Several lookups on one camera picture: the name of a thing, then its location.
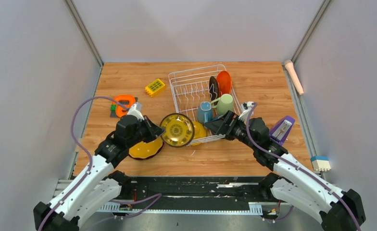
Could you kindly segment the yellow dotted plate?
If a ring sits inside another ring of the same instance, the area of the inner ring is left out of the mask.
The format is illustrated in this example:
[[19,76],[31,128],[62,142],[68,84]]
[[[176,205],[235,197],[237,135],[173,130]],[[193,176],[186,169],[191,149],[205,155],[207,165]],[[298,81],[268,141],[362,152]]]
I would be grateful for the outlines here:
[[129,149],[129,156],[135,160],[146,160],[156,156],[162,149],[163,140],[161,138],[148,143],[142,141]]

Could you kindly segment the olive patterned plate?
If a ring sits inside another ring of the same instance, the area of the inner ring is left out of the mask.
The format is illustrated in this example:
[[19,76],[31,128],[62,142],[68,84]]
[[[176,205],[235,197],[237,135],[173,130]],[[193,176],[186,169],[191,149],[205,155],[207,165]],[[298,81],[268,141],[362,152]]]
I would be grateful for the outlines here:
[[164,129],[161,139],[171,147],[188,146],[194,138],[193,122],[183,114],[172,113],[167,115],[160,122],[160,127]]

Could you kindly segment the orange plate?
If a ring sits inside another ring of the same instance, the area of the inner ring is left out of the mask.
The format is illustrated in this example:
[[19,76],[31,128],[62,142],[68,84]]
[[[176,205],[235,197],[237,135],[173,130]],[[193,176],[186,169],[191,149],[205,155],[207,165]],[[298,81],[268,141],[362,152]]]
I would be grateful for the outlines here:
[[221,71],[217,75],[216,81],[218,83],[219,96],[231,93],[232,79],[231,79],[230,74],[227,71]]

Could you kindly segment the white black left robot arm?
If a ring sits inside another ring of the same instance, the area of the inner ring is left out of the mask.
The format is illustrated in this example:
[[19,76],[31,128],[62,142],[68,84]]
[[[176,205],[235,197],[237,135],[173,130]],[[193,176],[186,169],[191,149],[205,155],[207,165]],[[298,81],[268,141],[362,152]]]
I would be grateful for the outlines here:
[[131,178],[115,167],[140,142],[156,140],[165,129],[133,115],[123,116],[97,147],[82,172],[50,202],[39,202],[33,209],[38,231],[77,231],[95,211],[108,201],[128,198]]

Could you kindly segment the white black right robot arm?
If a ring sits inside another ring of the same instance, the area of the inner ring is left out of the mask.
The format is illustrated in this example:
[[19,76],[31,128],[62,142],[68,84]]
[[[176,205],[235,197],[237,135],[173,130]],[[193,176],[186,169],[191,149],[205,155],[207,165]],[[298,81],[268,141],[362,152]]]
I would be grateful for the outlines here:
[[213,134],[238,140],[253,150],[262,166],[271,170],[262,181],[262,199],[290,203],[321,224],[325,231],[358,231],[366,221],[361,196],[353,189],[344,191],[325,181],[272,140],[262,118],[247,123],[232,111],[204,124]]

